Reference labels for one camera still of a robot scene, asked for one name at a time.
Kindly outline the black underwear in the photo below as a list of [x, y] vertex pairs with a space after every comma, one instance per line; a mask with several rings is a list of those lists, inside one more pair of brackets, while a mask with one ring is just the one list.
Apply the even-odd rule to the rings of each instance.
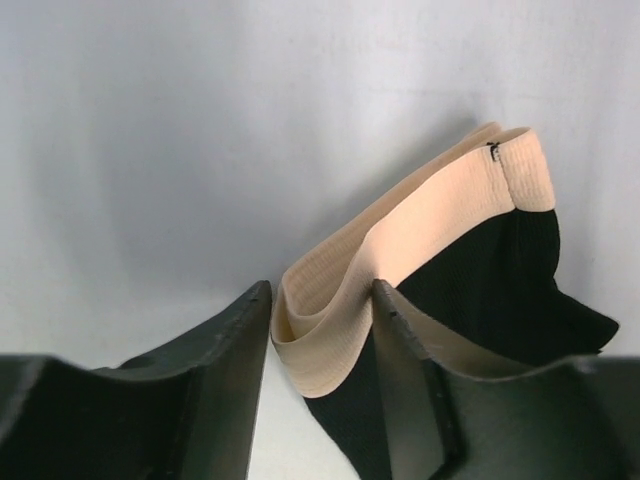
[[543, 149], [488, 123], [297, 260], [271, 338], [314, 419], [362, 479], [391, 475], [371, 333], [383, 280], [438, 325], [527, 367], [597, 354], [619, 325], [564, 294]]

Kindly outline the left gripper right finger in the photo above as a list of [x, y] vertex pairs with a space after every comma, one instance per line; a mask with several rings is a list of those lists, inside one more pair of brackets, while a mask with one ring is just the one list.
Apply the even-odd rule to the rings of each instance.
[[530, 368], [372, 287], [396, 479], [635, 479], [639, 361], [571, 356]]

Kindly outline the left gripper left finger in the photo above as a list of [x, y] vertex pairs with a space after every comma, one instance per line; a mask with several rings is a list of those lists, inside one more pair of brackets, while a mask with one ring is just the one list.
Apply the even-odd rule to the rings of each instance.
[[5, 479], [243, 479], [272, 290], [116, 368], [52, 355], [1, 358]]

